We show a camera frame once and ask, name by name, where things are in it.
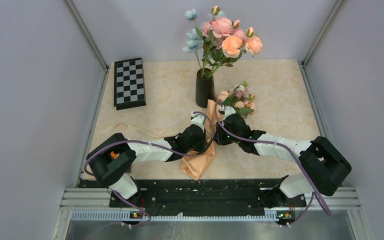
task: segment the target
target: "white wall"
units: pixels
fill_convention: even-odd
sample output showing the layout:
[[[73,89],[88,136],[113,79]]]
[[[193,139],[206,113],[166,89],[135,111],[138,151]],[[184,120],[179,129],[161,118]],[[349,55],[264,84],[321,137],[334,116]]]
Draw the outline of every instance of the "white wall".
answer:
[[[102,77],[62,0],[0,0],[0,240],[51,236]]]
[[[384,1],[349,0],[309,65],[334,144],[351,163],[376,239],[384,239]]]
[[[254,27],[265,46],[258,58],[303,59],[335,0],[74,0],[93,39],[110,63],[142,57],[145,61],[196,59],[182,51],[185,33],[194,24],[185,18],[192,8],[198,23],[219,5],[230,19]]]

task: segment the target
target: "black vase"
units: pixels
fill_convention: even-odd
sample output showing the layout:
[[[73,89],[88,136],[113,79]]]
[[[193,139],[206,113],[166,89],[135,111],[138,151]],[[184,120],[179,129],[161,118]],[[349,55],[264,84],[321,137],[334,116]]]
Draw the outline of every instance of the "black vase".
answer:
[[[201,108],[206,108],[208,105],[208,99],[216,99],[214,93],[214,78],[210,76],[211,70],[204,69],[204,76],[201,75],[201,69],[196,73],[196,88],[195,88],[195,102]]]

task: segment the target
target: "pink flower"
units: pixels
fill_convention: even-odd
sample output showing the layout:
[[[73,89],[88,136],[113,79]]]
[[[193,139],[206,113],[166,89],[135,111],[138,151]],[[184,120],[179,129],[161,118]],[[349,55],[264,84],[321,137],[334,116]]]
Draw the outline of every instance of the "pink flower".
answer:
[[[235,21],[233,22],[233,28],[234,28],[234,29],[239,28],[239,25],[240,25],[240,24],[241,24],[241,21],[239,21],[239,19],[235,20]]]
[[[241,99],[241,98],[244,96],[244,91],[242,91],[242,90],[237,90],[237,91],[234,93],[234,96],[237,97],[238,99]]]
[[[245,32],[242,28],[235,29],[232,35],[242,39],[243,43],[245,43],[245,41],[247,40],[247,35],[245,35]]]
[[[223,43],[221,48],[223,53],[228,58],[237,58],[241,53],[241,47],[243,43],[242,40],[237,36],[228,36]]]
[[[256,110],[256,105],[255,105],[255,103],[253,103],[252,101],[248,103],[247,107],[250,108],[250,109],[252,109],[252,110],[254,110],[254,112],[255,112],[255,110]]]
[[[253,36],[248,38],[245,43],[245,48],[247,52],[250,52],[253,57],[258,55],[263,50],[263,43],[261,42],[258,36]]]
[[[212,33],[216,39],[220,39],[223,36],[228,37],[233,31],[232,21],[226,17],[218,17],[212,22]]]
[[[214,41],[214,45],[215,45],[215,48],[216,49],[220,49],[222,47],[222,44],[223,44],[223,41],[225,40],[226,38],[222,37],[222,38],[216,38],[215,41]]]
[[[208,31],[212,30],[213,26],[211,25],[210,21],[204,22],[202,25],[202,35],[208,37]]]
[[[217,100],[224,102],[228,97],[229,97],[228,91],[221,91],[220,95],[217,96]]]
[[[241,108],[244,108],[245,107],[245,104],[241,101],[237,101],[235,104],[234,104],[235,107],[237,107],[238,109],[241,109]]]

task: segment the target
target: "wrapping paper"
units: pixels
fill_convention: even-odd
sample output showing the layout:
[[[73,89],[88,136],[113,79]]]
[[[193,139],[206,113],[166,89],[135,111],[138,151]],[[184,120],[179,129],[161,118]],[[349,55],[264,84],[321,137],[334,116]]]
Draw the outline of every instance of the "wrapping paper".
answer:
[[[214,105],[216,102],[213,100],[208,100],[208,106],[206,109],[206,114],[211,119],[211,124],[214,127],[214,133],[216,131],[216,112],[214,112]],[[219,113],[220,106],[217,106],[217,114],[219,119],[222,119],[222,115]],[[211,133],[210,129],[210,122],[205,122],[205,129],[208,133]],[[206,136],[207,142],[211,139],[211,136],[208,134]],[[213,162],[214,158],[216,157],[216,143],[212,142],[211,146],[207,149],[207,151],[199,156],[185,156],[182,158],[182,163],[180,165],[180,170],[184,172],[187,176],[199,180],[205,170],[210,166],[210,164]]]

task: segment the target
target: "black and white checkered board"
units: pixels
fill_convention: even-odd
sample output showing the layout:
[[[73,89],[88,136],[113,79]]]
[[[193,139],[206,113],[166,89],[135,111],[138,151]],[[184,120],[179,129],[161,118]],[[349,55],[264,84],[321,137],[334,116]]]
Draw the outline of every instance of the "black and white checkered board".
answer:
[[[142,58],[118,61],[114,64],[114,106],[117,110],[145,106]]]

